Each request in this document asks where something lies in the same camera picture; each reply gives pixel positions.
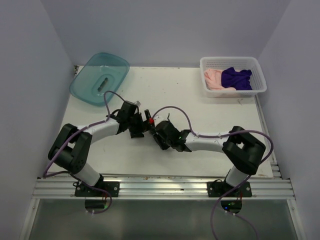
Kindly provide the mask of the purple towel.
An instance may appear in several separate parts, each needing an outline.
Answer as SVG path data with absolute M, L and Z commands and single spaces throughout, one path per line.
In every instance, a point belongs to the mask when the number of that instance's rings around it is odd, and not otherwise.
M 221 85 L 224 88 L 234 88 L 237 91 L 251 91 L 251 76 L 251 70 L 236 71 L 233 67 L 230 67 L 222 72 Z

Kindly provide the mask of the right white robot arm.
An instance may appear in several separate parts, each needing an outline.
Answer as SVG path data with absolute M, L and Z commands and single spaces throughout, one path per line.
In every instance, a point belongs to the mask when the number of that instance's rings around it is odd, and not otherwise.
M 162 120 L 151 135 L 162 150 L 172 148 L 178 152 L 209 151 L 224 153 L 233 164 L 223 183 L 223 192 L 235 196 L 248 176 L 257 173 L 266 146 L 240 126 L 234 126 L 226 136 L 207 138 L 196 136 L 190 130 L 179 131 L 168 120 Z

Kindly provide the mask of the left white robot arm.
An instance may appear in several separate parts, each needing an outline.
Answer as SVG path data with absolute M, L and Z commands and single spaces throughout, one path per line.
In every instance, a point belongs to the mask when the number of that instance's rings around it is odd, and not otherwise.
M 109 112 L 104 120 L 86 126 L 65 124 L 48 152 L 50 165 L 58 165 L 86 184 L 86 190 L 92 196 L 101 195 L 103 177 L 87 163 L 91 145 L 125 131 L 129 131 L 132 139 L 143 138 L 154 123 L 148 109 L 144 114 L 145 120 L 137 104 L 124 101 L 120 109 Z

